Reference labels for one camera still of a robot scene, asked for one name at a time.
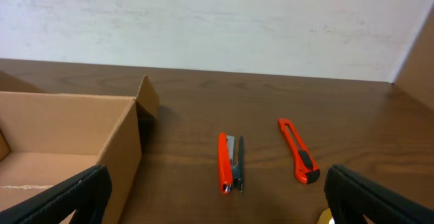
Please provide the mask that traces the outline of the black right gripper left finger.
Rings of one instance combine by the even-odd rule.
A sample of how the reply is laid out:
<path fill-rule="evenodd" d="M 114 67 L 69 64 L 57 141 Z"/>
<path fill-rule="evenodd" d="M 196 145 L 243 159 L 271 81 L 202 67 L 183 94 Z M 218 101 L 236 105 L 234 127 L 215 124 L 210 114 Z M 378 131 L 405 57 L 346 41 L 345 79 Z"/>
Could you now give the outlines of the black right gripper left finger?
<path fill-rule="evenodd" d="M 112 191 L 106 166 L 92 166 L 71 178 L 1 211 L 2 223 L 101 224 Z"/>

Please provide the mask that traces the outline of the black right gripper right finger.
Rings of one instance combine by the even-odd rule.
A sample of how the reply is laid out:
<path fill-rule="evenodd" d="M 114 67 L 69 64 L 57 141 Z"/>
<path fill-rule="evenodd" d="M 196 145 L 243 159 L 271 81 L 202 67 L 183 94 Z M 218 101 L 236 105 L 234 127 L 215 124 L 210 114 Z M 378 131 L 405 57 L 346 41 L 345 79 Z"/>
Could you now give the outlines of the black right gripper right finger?
<path fill-rule="evenodd" d="M 433 211 L 334 164 L 324 192 L 335 223 L 433 224 Z"/>

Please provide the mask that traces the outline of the yellow tape roll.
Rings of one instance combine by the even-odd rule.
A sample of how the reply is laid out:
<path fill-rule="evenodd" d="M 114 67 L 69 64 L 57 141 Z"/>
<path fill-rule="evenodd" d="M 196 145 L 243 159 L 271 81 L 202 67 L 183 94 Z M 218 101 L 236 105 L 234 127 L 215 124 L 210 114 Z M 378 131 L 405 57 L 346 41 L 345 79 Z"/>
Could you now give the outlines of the yellow tape roll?
<path fill-rule="evenodd" d="M 332 216 L 329 208 L 325 209 L 319 216 L 316 224 L 335 224 L 335 220 Z"/>

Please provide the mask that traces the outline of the orange utility knife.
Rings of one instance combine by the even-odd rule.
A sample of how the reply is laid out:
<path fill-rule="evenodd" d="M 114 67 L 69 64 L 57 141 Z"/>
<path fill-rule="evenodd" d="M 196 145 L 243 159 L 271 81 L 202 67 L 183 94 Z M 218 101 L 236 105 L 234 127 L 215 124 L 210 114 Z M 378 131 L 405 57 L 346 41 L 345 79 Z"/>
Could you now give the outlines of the orange utility knife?
<path fill-rule="evenodd" d="M 295 178 L 306 185 L 316 182 L 320 177 L 319 166 L 313 159 L 295 125 L 286 118 L 279 118 L 277 123 L 292 152 Z"/>

